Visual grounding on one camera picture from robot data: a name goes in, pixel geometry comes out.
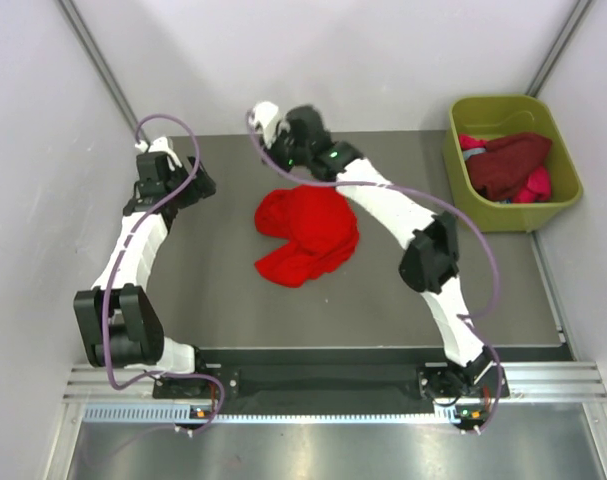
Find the red t shirt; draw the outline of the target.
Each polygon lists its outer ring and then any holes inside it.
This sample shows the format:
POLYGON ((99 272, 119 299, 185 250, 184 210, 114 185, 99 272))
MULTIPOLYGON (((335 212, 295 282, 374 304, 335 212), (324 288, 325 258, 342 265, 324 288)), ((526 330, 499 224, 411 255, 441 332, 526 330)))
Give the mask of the red t shirt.
POLYGON ((255 262, 266 280, 288 288, 332 273, 360 240, 356 215, 333 188, 300 185, 269 193, 254 214, 258 233, 285 244, 255 262))

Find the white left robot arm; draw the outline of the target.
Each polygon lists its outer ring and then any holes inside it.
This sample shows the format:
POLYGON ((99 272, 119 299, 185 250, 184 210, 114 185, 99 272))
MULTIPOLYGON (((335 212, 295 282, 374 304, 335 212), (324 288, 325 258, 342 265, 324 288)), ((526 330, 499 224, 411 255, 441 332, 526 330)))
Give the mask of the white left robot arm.
POLYGON ((142 368, 175 374, 175 384, 188 396, 209 387, 210 374, 198 349, 164 333, 146 293, 160 247, 180 210, 216 193, 204 167, 185 188, 189 168, 169 140, 143 146, 136 157, 139 175, 123 208, 121 231, 109 261, 88 290, 76 293, 73 309, 86 357, 94 367, 105 365, 104 335, 109 335, 114 368, 142 368))

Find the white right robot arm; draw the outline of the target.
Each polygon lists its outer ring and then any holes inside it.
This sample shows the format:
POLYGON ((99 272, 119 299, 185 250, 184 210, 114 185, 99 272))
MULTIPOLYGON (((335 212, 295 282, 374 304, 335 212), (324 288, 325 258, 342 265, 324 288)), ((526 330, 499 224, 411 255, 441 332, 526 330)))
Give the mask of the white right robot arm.
POLYGON ((335 141, 311 105, 282 113, 272 102, 259 102, 248 122, 260 138, 266 159, 284 172, 302 167, 314 186, 331 185, 374 217, 404 253, 399 274, 419 293, 443 340, 446 378, 459 394, 481 389, 493 359, 473 330, 459 278, 456 217, 451 206, 433 212, 402 193, 349 142, 335 141))

